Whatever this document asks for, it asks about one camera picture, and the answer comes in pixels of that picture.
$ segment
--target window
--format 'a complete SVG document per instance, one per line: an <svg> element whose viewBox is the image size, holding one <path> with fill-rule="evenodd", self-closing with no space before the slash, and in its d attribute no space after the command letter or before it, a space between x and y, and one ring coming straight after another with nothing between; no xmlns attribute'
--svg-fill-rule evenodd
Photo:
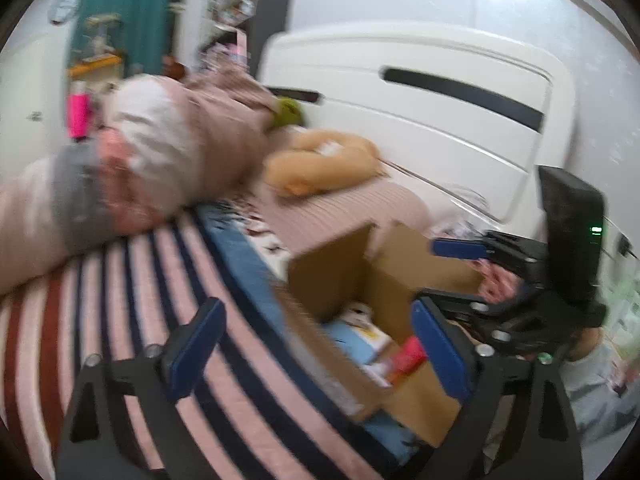
<svg viewBox="0 0 640 480"><path fill-rule="evenodd" d="M169 38L167 41L167 53L174 57L177 57L178 54L180 23L182 21L182 14L185 8L184 0L169 0L169 17L167 25L167 34L169 35Z"/></svg>

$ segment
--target orange plush toy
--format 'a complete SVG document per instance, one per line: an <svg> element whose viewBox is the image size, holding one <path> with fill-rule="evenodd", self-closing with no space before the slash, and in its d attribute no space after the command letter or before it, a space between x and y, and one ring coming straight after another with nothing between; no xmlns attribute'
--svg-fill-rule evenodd
<svg viewBox="0 0 640 480"><path fill-rule="evenodd" d="M312 130L298 134L265 162L264 181L283 197L305 197L356 186L385 174L376 145L354 134Z"/></svg>

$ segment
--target white headboard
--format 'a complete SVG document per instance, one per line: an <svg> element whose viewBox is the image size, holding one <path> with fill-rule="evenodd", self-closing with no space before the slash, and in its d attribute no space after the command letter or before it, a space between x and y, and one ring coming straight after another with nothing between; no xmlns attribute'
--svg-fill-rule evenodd
<svg viewBox="0 0 640 480"><path fill-rule="evenodd" d="M564 164L574 123L574 83L554 56L435 23L280 34L258 79L301 100L309 127L373 140L436 219L454 203L524 236L542 218L535 166Z"/></svg>

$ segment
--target blue gripper pad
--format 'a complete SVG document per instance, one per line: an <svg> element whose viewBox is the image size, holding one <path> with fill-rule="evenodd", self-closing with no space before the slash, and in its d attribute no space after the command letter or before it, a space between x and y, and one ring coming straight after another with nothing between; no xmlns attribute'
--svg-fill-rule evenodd
<svg viewBox="0 0 640 480"><path fill-rule="evenodd" d="M458 258L459 260L486 258L486 248L479 240L434 238L431 242L431 252L436 256Z"/></svg>
<svg viewBox="0 0 640 480"><path fill-rule="evenodd" d="M209 298L189 324L174 330L162 357L162 378L171 402L177 402L193 391L225 332L225 304L218 298Z"/></svg>
<svg viewBox="0 0 640 480"><path fill-rule="evenodd" d="M474 389L476 376L471 342L457 327L449 325L426 296L412 303L411 323L445 393L463 403Z"/></svg>

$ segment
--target striped bedsheet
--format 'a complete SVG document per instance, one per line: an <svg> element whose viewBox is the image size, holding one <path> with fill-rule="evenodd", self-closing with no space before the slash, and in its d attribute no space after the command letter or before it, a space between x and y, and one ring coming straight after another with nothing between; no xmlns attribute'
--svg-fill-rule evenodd
<svg viewBox="0 0 640 480"><path fill-rule="evenodd" d="M226 304L227 333L191 396L185 424L221 479L381 479L418 447L379 413L345 416L287 350L268 278L286 250L231 203L185 211L141 235L120 238L14 290L0 308L0 414L44 479L87 355L125 359L162 344L199 304ZM161 467L133 397L127 407L150 468Z"/></svg>

